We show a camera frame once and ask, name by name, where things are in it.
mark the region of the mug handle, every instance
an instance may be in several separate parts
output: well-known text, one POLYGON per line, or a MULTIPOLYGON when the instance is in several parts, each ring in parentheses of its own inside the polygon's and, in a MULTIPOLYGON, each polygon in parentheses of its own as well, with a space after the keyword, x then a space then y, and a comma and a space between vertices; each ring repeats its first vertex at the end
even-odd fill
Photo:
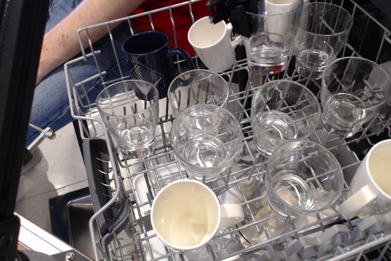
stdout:
MULTIPOLYGON (((193 63, 193 60, 191 59, 189 53, 187 53, 185 50, 183 50, 181 48, 170 48, 167 52, 168 57, 171 57, 175 54, 181 56, 186 61, 190 70, 194 69, 194 63, 193 63)), ((188 86, 192 82, 193 78, 194 78, 194 74, 192 73, 190 78, 188 78, 188 79, 178 78, 178 83, 181 86, 188 86)))
POLYGON ((363 186, 360 190, 348 197, 339 206, 339 211, 343 218, 349 220, 356 216, 360 209, 377 197, 370 185, 363 186))
MULTIPOLYGON (((227 24, 228 36, 231 36, 232 30, 233 30, 232 24, 228 23, 227 24)), ((242 35, 236 36, 235 39, 231 40, 232 49, 235 49, 236 46, 238 46, 240 42, 242 42, 242 40, 243 40, 242 35)))
POLYGON ((243 207, 238 204, 221 204, 221 218, 218 229, 233 226, 244 219, 243 207))

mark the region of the clear glass tumbler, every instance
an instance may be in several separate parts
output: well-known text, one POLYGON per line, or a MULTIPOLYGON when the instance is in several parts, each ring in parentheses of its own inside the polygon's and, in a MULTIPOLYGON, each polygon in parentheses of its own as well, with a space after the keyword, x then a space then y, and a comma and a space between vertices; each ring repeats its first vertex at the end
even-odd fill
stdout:
POLYGON ((307 139, 320 124, 321 108, 302 84, 274 80, 262 85, 251 106, 254 146, 269 157, 278 146, 307 139))
POLYGON ((227 170, 242 143, 233 114, 206 103, 182 111, 172 124, 170 137, 179 162, 196 180, 211 180, 227 170))
POLYGON ((97 108, 125 158, 144 158, 155 149, 159 93, 149 82, 121 81, 103 89, 97 108))
POLYGON ((322 124, 334 136, 350 137, 371 120, 390 97, 390 76, 361 57, 337 59, 323 72, 322 124))
POLYGON ((346 45, 353 18, 344 8, 326 2, 308 3, 303 11, 308 20, 294 38, 296 71, 303 77, 320 79, 346 45))
POLYGON ((335 156, 311 141, 280 146, 266 165, 269 205, 282 216, 309 216, 333 206, 343 189, 335 156))
POLYGON ((225 79, 210 70, 190 70, 170 84, 168 99, 174 116, 199 103, 227 107, 229 88, 225 79))
POLYGON ((303 0, 260 0, 257 13, 247 13, 252 33, 243 36, 253 72, 272 75, 285 70, 298 31, 303 0))

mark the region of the dishwasher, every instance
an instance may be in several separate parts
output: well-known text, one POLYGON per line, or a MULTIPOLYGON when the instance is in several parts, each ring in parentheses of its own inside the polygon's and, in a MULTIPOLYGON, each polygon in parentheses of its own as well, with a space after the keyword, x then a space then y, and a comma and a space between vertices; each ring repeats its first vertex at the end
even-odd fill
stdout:
MULTIPOLYGON (((163 9, 152 10, 107 23, 96 24, 78 31, 79 38, 89 36, 96 28, 106 28, 109 36, 116 23, 126 23, 134 34, 132 20, 147 17, 153 20, 159 13, 172 15, 172 10, 186 6, 189 17, 195 2, 192 0, 163 9)), ((387 60, 390 50, 390 31, 354 0, 311 0, 331 2, 351 12, 354 24, 346 46, 339 57, 360 56, 377 63, 387 60), (380 36, 375 39, 373 32, 380 36), (368 47, 375 48, 368 52, 368 47)), ((175 35, 175 22, 172 27, 175 35)), ((120 66, 118 48, 112 50, 120 66)), ((344 189, 336 207, 315 216, 284 219, 268 213, 263 176, 266 161, 258 156, 252 144, 250 102, 255 91, 264 83, 279 78, 295 80, 306 85, 320 97, 320 80, 303 78, 289 66, 278 76, 257 76, 247 65, 246 57, 236 53, 233 67, 220 75, 227 81, 231 93, 228 109, 238 119, 243 132, 242 149, 226 172, 218 178, 204 181, 220 202, 236 202, 244 210, 242 223, 220 230, 212 242, 201 250, 179 254, 165 247, 150 225, 150 207, 154 197, 168 183, 187 174, 176 159, 170 143, 170 128, 175 117, 166 98, 160 99, 160 117, 156 128, 156 148, 152 155, 139 160, 126 160, 117 151, 100 119, 95 100, 83 93, 83 84, 91 81, 108 83, 105 72, 76 83, 71 67, 75 62, 97 62, 99 51, 90 42, 90 53, 82 47, 83 55, 65 64, 68 97, 72 116, 78 121, 82 135, 84 160, 94 214, 89 220, 93 252, 97 260, 390 260, 391 213, 364 220, 344 220, 338 204, 346 197, 349 183, 360 161, 377 142, 391 138, 391 109, 387 103, 379 114, 366 123, 351 138, 337 138, 319 128, 311 135, 339 160, 344 174, 344 189)), ((181 60, 175 62, 181 67, 181 60)), ((196 67, 202 66, 194 57, 196 67)))

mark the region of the floor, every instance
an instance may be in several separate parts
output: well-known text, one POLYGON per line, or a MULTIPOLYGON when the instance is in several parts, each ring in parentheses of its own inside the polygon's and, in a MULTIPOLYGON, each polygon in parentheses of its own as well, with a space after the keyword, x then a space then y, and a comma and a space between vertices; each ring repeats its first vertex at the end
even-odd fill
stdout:
POLYGON ((20 178, 15 210, 51 232, 48 199, 87 187, 87 175, 72 123, 40 149, 42 160, 20 178))

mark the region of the person's arm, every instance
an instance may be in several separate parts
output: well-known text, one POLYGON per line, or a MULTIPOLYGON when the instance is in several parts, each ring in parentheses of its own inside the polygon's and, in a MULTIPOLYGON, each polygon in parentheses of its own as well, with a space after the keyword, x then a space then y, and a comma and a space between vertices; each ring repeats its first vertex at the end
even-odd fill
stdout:
MULTIPOLYGON (((145 0, 83 0, 80 5, 65 17, 43 38, 38 84, 44 76, 64 62, 80 53, 77 30, 93 24, 115 20, 130 15, 145 0)), ((107 30, 94 29, 93 42, 102 38, 107 30)))

